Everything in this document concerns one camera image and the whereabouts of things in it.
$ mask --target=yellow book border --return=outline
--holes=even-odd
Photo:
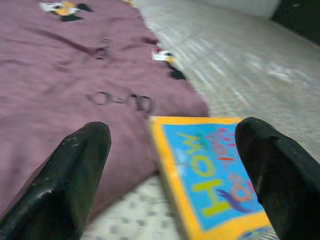
[[[192,125],[192,124],[236,124],[242,119],[239,117],[151,117],[151,132],[157,151],[160,155],[163,174],[170,185],[177,210],[181,216],[189,240],[211,240],[218,236],[219,240],[236,240],[244,230],[255,229],[270,225],[264,211],[247,216],[234,218],[210,231],[203,231],[191,203],[185,194],[183,183],[178,175],[174,155],[171,151],[163,125]]]

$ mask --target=book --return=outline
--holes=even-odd
[[[242,240],[270,222],[238,155],[240,118],[150,118],[160,173],[188,240]]]

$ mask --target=children's book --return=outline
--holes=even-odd
[[[188,240],[242,240],[268,231],[238,155],[240,118],[151,118],[161,174]]]

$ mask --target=white bedsheet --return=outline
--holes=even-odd
[[[262,18],[188,0],[134,0],[210,106],[258,117],[320,160],[320,49]],[[107,209],[86,240],[179,239],[157,176]]]

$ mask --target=pink fabric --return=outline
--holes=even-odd
[[[137,94],[152,98],[155,116],[208,116],[191,85],[152,60],[157,39],[137,9],[122,0],[75,3],[93,12],[63,22],[39,1],[1,4],[0,212],[59,142],[88,122],[108,124],[112,136],[93,216],[157,170],[148,118],[133,101],[98,105],[87,95]],[[107,56],[97,59],[104,39],[111,40]]]

